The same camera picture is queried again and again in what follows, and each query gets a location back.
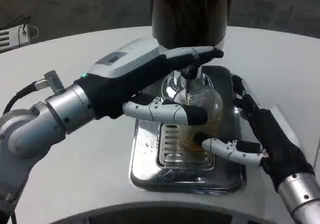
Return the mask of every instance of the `round table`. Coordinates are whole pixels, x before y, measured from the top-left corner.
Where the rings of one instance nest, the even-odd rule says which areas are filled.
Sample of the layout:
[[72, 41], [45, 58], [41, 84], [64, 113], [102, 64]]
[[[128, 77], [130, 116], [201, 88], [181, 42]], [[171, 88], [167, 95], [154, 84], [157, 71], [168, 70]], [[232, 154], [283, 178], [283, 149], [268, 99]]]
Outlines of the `round table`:
[[[23, 47], [0, 55], [3, 110], [22, 87], [56, 70], [65, 86], [101, 57], [133, 39], [152, 36], [150, 27], [99, 31]], [[291, 123], [308, 161], [313, 163], [319, 138], [320, 40], [280, 32], [228, 27], [222, 65], [243, 77], [267, 108], [278, 104]], [[49, 88], [18, 101], [29, 108], [52, 93]], [[92, 209], [142, 201], [204, 204], [252, 219], [292, 223], [272, 183], [262, 170], [247, 169], [244, 190], [212, 196], [142, 192], [128, 179], [134, 120], [120, 117], [93, 121], [52, 147], [31, 171], [17, 206], [19, 224], [50, 223]], [[243, 138], [253, 138], [248, 127]]]

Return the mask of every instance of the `gray carpet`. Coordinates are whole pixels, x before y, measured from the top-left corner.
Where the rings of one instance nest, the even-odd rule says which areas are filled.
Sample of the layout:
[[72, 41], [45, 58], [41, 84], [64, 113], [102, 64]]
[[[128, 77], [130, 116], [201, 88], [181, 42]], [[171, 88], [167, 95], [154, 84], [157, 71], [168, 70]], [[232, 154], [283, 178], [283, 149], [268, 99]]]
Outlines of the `gray carpet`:
[[[0, 26], [19, 14], [31, 15], [40, 30], [33, 43], [151, 25], [149, 0], [0, 0]], [[320, 38], [320, 0], [232, 0], [229, 25]]]

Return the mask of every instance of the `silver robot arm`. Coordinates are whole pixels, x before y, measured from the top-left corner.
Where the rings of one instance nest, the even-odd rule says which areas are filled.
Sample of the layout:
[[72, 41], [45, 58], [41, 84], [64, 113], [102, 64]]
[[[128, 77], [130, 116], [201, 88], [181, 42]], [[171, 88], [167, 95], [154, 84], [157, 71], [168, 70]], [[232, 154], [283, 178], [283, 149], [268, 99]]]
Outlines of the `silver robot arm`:
[[222, 56], [213, 47], [178, 48], [160, 55], [156, 39], [138, 39], [96, 62], [66, 89], [55, 72], [31, 84], [34, 90], [50, 86], [55, 94], [29, 110], [13, 110], [0, 118], [0, 223], [14, 213], [32, 167], [51, 146], [94, 119], [125, 114], [169, 124], [205, 124], [203, 108], [156, 97], [146, 102], [139, 92], [173, 70], [198, 68]]
[[320, 223], [320, 186], [312, 166], [300, 149], [299, 141], [276, 106], [262, 109], [247, 83], [232, 77], [235, 100], [249, 121], [255, 136], [267, 151], [260, 165], [268, 174], [288, 212], [298, 224]]

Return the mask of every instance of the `black glove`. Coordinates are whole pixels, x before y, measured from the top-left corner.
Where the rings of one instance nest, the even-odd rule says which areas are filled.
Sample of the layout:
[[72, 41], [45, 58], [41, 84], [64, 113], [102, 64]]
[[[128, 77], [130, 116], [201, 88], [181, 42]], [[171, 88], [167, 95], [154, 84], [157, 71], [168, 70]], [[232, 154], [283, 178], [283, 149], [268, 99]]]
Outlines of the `black glove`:
[[290, 175], [297, 173], [315, 174], [299, 147], [294, 145], [283, 132], [272, 112], [260, 109], [252, 96], [244, 92], [242, 79], [233, 76], [233, 90], [242, 96], [234, 104], [241, 108], [254, 135], [267, 150], [268, 157], [262, 158], [261, 166], [270, 175], [275, 190]]

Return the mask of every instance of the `drip tray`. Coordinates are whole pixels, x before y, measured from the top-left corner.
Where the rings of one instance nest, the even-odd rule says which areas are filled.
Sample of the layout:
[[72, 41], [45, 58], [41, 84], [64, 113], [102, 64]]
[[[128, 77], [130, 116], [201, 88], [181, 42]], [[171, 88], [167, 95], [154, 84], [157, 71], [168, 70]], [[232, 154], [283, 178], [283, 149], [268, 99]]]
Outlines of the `drip tray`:
[[214, 155], [208, 151], [186, 152], [180, 145], [176, 125], [162, 125], [157, 160], [162, 168], [209, 170], [214, 167]]
[[[238, 113], [234, 110], [230, 71], [220, 66], [204, 66], [223, 101], [218, 137], [239, 139]], [[161, 96], [162, 81], [144, 93]], [[174, 125], [137, 120], [131, 153], [131, 183], [141, 190], [232, 193], [243, 188], [245, 168], [210, 152], [186, 152]]]

